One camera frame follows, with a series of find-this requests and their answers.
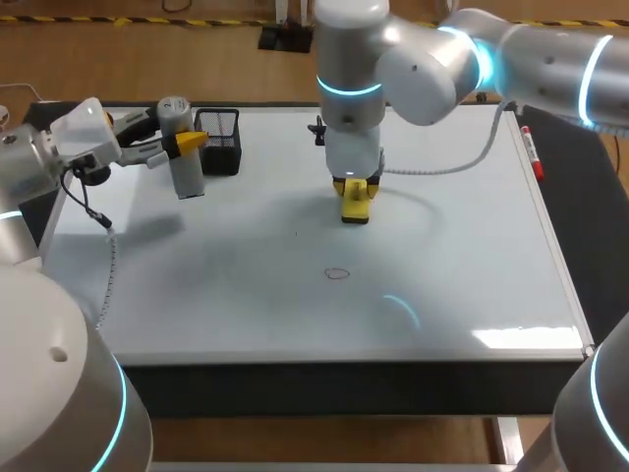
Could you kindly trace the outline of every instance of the table leg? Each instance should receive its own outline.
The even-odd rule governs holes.
[[[493,420],[498,454],[503,464],[515,465],[524,455],[520,428],[517,418],[496,418]]]

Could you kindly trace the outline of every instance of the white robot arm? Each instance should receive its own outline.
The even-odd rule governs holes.
[[[335,178],[380,165],[385,102],[429,126],[475,90],[497,91],[584,128],[629,128],[629,40],[512,25],[461,10],[438,29],[389,14],[388,0],[317,0],[318,83]],[[629,470],[629,316],[562,391],[551,427],[518,472]],[[552,444],[552,455],[548,455]]]
[[[203,194],[187,100],[169,97],[112,122],[96,98],[38,132],[0,134],[0,470],[148,469],[152,435],[135,389],[79,305],[39,273],[39,252],[19,204],[54,191],[73,172],[89,185],[109,165],[169,162],[180,199]],[[130,146],[160,129],[162,138]],[[111,222],[88,213],[106,228]]]
[[[379,165],[385,102],[429,126],[475,90],[498,92],[600,132],[629,126],[629,40],[512,25],[461,10],[438,29],[389,14],[388,0],[317,0],[317,73],[334,177]]]

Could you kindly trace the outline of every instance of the black base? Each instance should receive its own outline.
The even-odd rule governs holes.
[[[341,221],[348,224],[367,224],[370,222],[369,218],[347,218],[345,216],[341,216]]]
[[[292,23],[263,27],[258,49],[267,51],[301,52],[308,54],[313,45],[313,29]]]

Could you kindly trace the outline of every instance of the black wire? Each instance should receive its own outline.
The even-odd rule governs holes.
[[[181,13],[181,12],[185,12],[186,10],[190,10],[190,7],[193,6],[193,0],[188,0],[188,5],[186,5],[183,8],[180,8],[179,10],[170,10],[169,8],[166,7],[166,0],[161,0],[161,9],[162,11],[166,12],[166,13]]]
[[[616,143],[616,175],[620,174],[620,142],[618,141],[618,137],[613,137],[614,142]]]
[[[61,188],[66,193],[66,195],[68,195],[68,197],[70,197],[72,200],[74,200],[77,204],[79,204],[81,207],[83,207],[86,210],[86,213],[89,215],[90,218],[97,217],[98,213],[89,207],[89,199],[87,198],[87,187],[83,179],[81,179],[80,175],[77,175],[79,174],[79,172],[73,171],[73,174],[75,174],[75,176],[81,180],[81,186],[83,188],[83,195],[84,195],[85,201],[81,202],[77,197],[75,197],[75,195],[72,192],[70,192],[70,190],[66,186],[66,175],[68,175],[68,172],[70,172],[71,170],[72,169],[68,167],[64,169],[63,173],[61,174]]]

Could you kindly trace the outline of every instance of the cable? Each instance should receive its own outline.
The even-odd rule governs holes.
[[[161,0],[161,9],[165,13],[181,13],[181,12],[185,12],[186,10],[190,10],[190,8],[192,6],[193,6],[193,0],[188,0],[188,4],[185,7],[180,8],[179,10],[170,10],[169,8],[166,7],[166,0]]]
[[[9,89],[12,87],[28,87],[39,101],[45,101],[31,84],[0,84],[0,89]]]
[[[109,266],[109,279],[107,280],[107,291],[105,292],[105,298],[100,308],[100,314],[98,315],[98,321],[96,322],[96,329],[100,329],[104,323],[107,315],[109,315],[109,306],[111,305],[111,299],[114,296],[114,279],[116,278],[116,270],[118,268],[118,238],[116,237],[116,231],[111,226],[107,229],[107,241],[111,246],[111,264]]]
[[[72,173],[81,181],[81,189],[83,191],[84,200],[81,202],[75,195],[70,192],[68,186],[66,185],[66,176],[68,172],[72,171]],[[61,173],[60,183],[63,191],[70,197],[74,202],[83,207],[87,213],[87,215],[100,224],[107,231],[107,241],[111,246],[111,264],[109,266],[109,279],[107,280],[107,290],[105,292],[105,298],[102,302],[102,306],[100,308],[100,313],[98,314],[98,320],[96,321],[95,327],[96,329],[100,329],[102,324],[104,323],[107,315],[109,313],[109,307],[111,305],[111,299],[114,294],[114,279],[116,277],[116,270],[118,268],[118,239],[116,237],[116,231],[114,230],[113,224],[111,220],[102,213],[99,213],[93,210],[89,206],[89,199],[87,197],[87,185],[83,177],[85,176],[84,171],[79,168],[71,168],[66,167]]]
[[[614,142],[616,143],[616,175],[620,174],[620,142],[618,141],[618,137],[613,137]]]
[[[386,174],[396,174],[396,175],[447,175],[447,174],[455,174],[457,172],[462,172],[464,170],[471,169],[476,165],[480,164],[485,160],[491,147],[493,146],[493,142],[495,141],[495,136],[498,133],[498,125],[500,124],[500,118],[502,117],[502,112],[509,104],[508,101],[503,100],[500,102],[498,107],[495,110],[495,114],[493,115],[493,123],[491,124],[491,131],[489,132],[489,137],[485,143],[485,147],[481,151],[481,154],[471,162],[467,164],[459,165],[457,167],[452,167],[449,169],[440,169],[440,170],[410,170],[410,169],[384,169],[384,173]]]

